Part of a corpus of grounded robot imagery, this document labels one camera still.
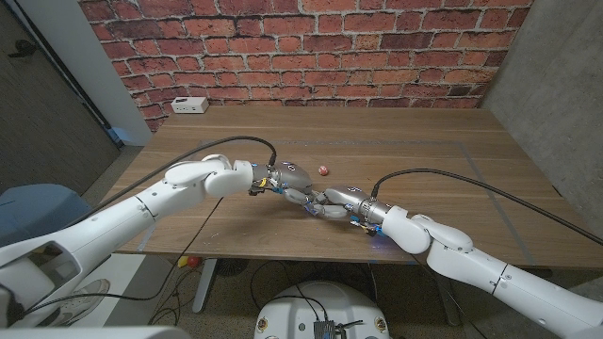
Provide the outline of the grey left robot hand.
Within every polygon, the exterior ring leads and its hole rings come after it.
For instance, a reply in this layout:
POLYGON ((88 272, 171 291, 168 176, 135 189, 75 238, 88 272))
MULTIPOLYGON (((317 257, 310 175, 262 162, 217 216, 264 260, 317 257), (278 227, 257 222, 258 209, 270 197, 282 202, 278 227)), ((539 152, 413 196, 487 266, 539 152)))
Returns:
POLYGON ((269 171, 272 190, 282 194, 289 202, 301 205, 313 216, 318 214, 315 208, 317 193, 313 190, 310 175, 300 166, 291 162, 275 163, 269 171))

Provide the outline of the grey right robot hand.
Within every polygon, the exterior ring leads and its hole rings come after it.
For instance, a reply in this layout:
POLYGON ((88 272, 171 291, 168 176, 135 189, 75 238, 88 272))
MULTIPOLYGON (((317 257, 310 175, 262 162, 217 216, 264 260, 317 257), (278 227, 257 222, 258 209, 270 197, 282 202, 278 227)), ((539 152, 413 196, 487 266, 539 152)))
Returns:
POLYGON ((365 217, 369 203, 369 196, 358 187, 332 186, 316 196, 311 211, 330 219, 341 219, 351 214, 365 217))

